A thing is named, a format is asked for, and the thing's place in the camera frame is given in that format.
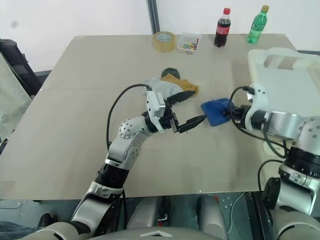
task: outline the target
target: coca-cola bottle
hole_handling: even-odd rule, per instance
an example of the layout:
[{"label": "coca-cola bottle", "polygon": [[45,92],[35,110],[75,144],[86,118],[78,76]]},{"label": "coca-cola bottle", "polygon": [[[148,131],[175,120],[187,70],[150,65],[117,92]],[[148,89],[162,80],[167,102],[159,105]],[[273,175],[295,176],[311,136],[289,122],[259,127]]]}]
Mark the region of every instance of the coca-cola bottle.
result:
[{"label": "coca-cola bottle", "polygon": [[231,9],[228,7],[223,10],[223,15],[216,26],[214,45],[218,48],[223,47],[227,42],[227,36],[231,25],[229,17],[230,11]]}]

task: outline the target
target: floor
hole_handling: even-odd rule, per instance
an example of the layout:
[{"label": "floor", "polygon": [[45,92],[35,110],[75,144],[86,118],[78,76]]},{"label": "floor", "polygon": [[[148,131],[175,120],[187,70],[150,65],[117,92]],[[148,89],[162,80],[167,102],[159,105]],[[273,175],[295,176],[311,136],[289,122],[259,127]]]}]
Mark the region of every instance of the floor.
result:
[{"label": "floor", "polygon": [[[223,212],[226,225],[229,224],[229,214],[232,203],[241,193],[215,193]],[[173,227],[198,229],[196,204],[200,194],[171,196]],[[142,198],[128,198],[128,215],[131,216]],[[58,221],[69,221],[79,200],[46,200],[34,202],[31,200],[0,200],[0,221],[10,221],[28,227],[36,227],[44,212],[56,215]],[[233,210],[234,224],[230,232],[230,240],[252,240],[251,227],[245,198],[241,198]]]}]

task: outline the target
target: shoe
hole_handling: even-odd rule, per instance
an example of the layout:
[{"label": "shoe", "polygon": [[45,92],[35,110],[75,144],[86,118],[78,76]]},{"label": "shoe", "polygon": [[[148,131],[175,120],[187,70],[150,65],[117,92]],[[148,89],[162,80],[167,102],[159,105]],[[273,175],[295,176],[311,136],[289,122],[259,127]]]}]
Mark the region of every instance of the shoe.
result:
[{"label": "shoe", "polygon": [[45,228],[56,222],[56,218],[50,212],[45,212],[42,214],[39,220],[38,228]]}]

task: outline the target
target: person's leg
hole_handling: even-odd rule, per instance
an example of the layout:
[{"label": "person's leg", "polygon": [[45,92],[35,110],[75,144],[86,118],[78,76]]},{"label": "person's leg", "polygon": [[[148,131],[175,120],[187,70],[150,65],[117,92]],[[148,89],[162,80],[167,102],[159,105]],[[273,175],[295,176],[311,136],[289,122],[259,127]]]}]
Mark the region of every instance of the person's leg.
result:
[{"label": "person's leg", "polygon": [[20,239],[53,224],[54,222],[55,218],[49,212],[46,212],[41,216],[38,227],[28,227],[9,221],[0,221],[0,240]]}]

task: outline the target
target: wooden table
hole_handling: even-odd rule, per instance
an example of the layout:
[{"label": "wooden table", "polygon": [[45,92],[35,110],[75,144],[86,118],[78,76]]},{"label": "wooden table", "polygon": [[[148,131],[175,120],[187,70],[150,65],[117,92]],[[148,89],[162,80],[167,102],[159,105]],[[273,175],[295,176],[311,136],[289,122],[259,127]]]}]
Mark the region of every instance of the wooden table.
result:
[{"label": "wooden table", "polygon": [[[198,52],[187,55],[155,51],[150,35],[75,37],[0,156],[0,197],[82,198],[107,155],[107,115],[125,87],[178,69],[181,79],[199,86],[197,96],[173,108],[182,124],[203,114],[203,102],[251,83],[249,50],[294,49],[283,34],[264,34],[257,44],[231,34],[224,48],[213,39],[202,36]],[[123,96],[112,114],[111,139],[124,119],[146,110],[145,101],[139,88]],[[245,94],[235,101],[246,103]],[[262,142],[232,123],[210,127],[205,120],[183,134],[169,129],[147,139],[124,187],[128,197],[255,191],[258,167],[269,158]]]}]

